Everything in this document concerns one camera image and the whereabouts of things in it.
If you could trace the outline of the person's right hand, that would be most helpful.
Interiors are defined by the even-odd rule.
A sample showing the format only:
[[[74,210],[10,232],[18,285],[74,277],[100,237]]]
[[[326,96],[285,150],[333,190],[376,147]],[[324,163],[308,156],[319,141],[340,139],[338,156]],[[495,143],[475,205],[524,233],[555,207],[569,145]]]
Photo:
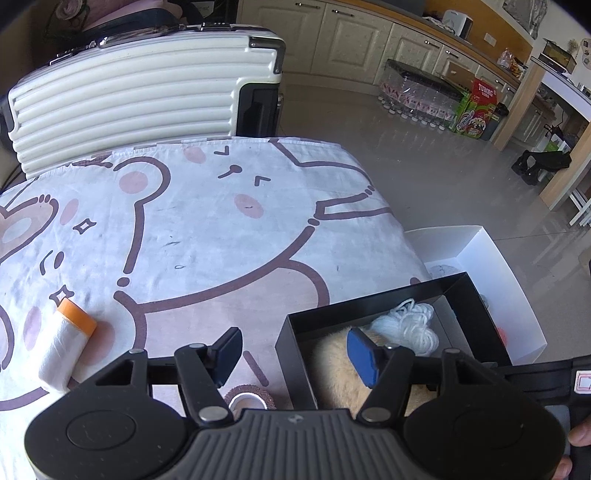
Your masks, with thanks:
[[[574,427],[568,434],[568,440],[572,447],[586,447],[591,444],[591,418],[588,417],[585,421]],[[572,461],[568,456],[564,456],[555,473],[553,480],[563,480],[568,477],[572,470]]]

